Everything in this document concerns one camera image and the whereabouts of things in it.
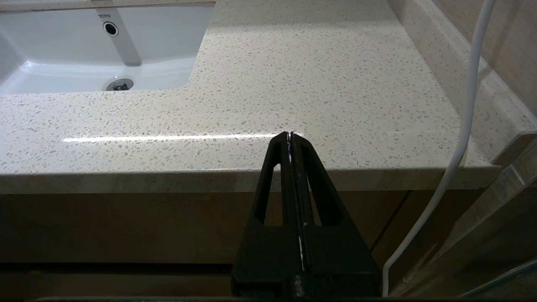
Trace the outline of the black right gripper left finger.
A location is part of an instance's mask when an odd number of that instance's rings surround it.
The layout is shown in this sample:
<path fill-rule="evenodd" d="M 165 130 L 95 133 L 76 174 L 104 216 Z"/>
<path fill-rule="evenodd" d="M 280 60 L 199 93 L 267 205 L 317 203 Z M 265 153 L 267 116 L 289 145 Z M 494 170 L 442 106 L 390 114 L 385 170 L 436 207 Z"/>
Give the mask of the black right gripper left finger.
<path fill-rule="evenodd" d="M 289 132 L 282 132 L 272 138 L 268 145 L 232 268 L 234 296 L 290 296 L 294 276 L 303 271 L 290 137 Z M 282 225 L 267 226 L 266 210 L 277 165 L 281 166 Z"/>

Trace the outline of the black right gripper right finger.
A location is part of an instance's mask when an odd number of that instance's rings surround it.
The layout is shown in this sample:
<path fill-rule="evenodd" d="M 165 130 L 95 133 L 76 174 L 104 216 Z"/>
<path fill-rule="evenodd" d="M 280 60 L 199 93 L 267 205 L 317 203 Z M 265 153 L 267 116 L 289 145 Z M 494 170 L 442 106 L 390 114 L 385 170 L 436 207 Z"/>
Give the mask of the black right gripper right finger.
<path fill-rule="evenodd" d="M 292 134 L 292 176 L 297 199 L 306 297 L 377 297 L 380 274 L 314 147 Z"/>

